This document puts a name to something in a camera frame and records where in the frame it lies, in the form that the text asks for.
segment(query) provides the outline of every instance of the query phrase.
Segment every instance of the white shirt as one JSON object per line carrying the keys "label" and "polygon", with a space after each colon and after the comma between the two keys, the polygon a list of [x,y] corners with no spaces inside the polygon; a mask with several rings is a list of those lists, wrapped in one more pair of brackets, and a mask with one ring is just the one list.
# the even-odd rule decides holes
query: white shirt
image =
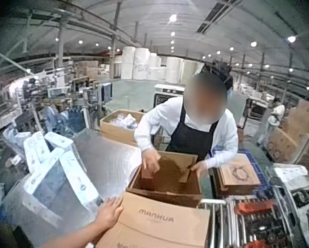
{"label": "white shirt", "polygon": [[[182,104],[183,97],[170,98],[143,116],[134,134],[142,151],[153,148],[150,132],[158,126],[162,126],[170,136],[173,134],[180,121]],[[184,123],[190,128],[204,132],[209,132],[211,127],[211,125],[200,125],[193,122],[187,114]],[[237,128],[233,114],[229,110],[225,111],[218,122],[213,135],[212,148],[219,142],[222,151],[216,152],[213,158],[210,158],[209,155],[206,157],[205,162],[208,168],[223,165],[237,154]]]}
{"label": "white shirt", "polygon": [[272,114],[277,114],[278,119],[275,116],[271,115],[268,118],[269,124],[278,127],[281,123],[284,112],[285,112],[285,106],[283,104],[275,107],[272,111]]}

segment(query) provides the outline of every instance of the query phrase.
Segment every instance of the person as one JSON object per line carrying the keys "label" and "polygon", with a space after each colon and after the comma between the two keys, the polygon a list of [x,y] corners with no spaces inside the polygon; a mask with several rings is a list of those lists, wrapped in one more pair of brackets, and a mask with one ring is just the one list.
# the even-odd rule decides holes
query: person
{"label": "person", "polygon": [[[170,98],[143,116],[134,137],[142,151],[144,168],[152,173],[160,169],[160,155],[150,136],[158,126],[171,137],[166,151],[198,155],[192,167],[198,175],[205,169],[223,165],[236,155],[237,127],[233,114],[226,109],[227,96],[233,87],[230,71],[226,63],[206,64],[192,77],[183,96]],[[210,158],[210,151],[219,143],[222,151]]]}
{"label": "person", "polygon": [[276,97],[273,100],[273,111],[270,113],[270,116],[266,123],[266,129],[264,133],[259,137],[257,141],[258,146],[265,146],[268,143],[268,139],[272,132],[278,127],[281,123],[285,112],[285,106],[281,104],[280,98]]}
{"label": "person", "polygon": [[108,198],[98,208],[96,219],[91,224],[66,236],[48,241],[42,248],[84,248],[98,241],[105,231],[112,228],[123,211],[122,197]]}

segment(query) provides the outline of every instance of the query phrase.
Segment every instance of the black apron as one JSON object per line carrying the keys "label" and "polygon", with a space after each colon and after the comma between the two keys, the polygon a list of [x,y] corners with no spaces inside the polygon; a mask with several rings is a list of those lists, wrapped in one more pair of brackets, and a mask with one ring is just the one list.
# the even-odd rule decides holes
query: black apron
{"label": "black apron", "polygon": [[197,162],[202,161],[211,152],[213,134],[219,121],[213,123],[208,132],[204,132],[188,127],[184,123],[185,118],[186,110],[182,104],[179,124],[171,135],[166,151],[195,154],[198,155]]}

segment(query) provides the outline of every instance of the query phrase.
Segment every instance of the blue pallet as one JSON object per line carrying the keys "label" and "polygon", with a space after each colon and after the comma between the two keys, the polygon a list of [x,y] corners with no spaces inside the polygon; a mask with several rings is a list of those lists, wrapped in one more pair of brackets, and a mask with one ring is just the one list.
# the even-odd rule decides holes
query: blue pallet
{"label": "blue pallet", "polygon": [[[212,151],[221,151],[221,148],[220,146],[215,146]],[[253,191],[252,191],[252,194],[255,195],[256,194],[256,191],[258,190],[267,190],[269,189],[269,184],[267,182],[267,179],[266,177],[264,176],[262,170],[260,169],[257,161],[254,159],[254,157],[252,156],[252,154],[250,153],[249,150],[247,149],[239,149],[237,151],[237,153],[242,153],[242,154],[245,154],[250,163],[252,164],[253,168],[254,168],[254,171],[255,173],[257,174],[258,178],[259,178],[259,181],[260,181],[260,186],[258,186],[257,188],[255,188]]]}

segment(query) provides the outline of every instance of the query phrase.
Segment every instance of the man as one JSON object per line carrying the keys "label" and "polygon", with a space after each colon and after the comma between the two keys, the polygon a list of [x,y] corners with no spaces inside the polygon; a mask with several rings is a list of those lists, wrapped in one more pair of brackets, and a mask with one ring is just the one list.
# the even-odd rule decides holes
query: man
{"label": "man", "polygon": [[281,104],[280,98],[274,98],[273,107],[274,107],[273,111],[270,113],[270,116],[266,123],[265,132],[260,136],[260,138],[257,141],[258,146],[267,145],[270,135],[275,130],[275,128],[280,125],[281,120],[283,118],[285,112],[285,106]]}
{"label": "man", "polygon": [[[162,126],[171,136],[166,151],[198,155],[192,170],[201,171],[223,165],[238,149],[237,128],[232,113],[226,109],[227,95],[232,89],[231,67],[226,63],[206,65],[193,76],[183,97],[168,99],[145,114],[135,130],[135,139],[142,150],[142,162],[152,173],[160,167],[160,155],[154,149],[151,129]],[[217,144],[222,151],[208,156]]]}
{"label": "man", "polygon": [[88,243],[97,243],[105,231],[112,228],[123,211],[122,197],[106,199],[98,208],[96,219],[79,231],[45,243],[42,248],[84,248]]}

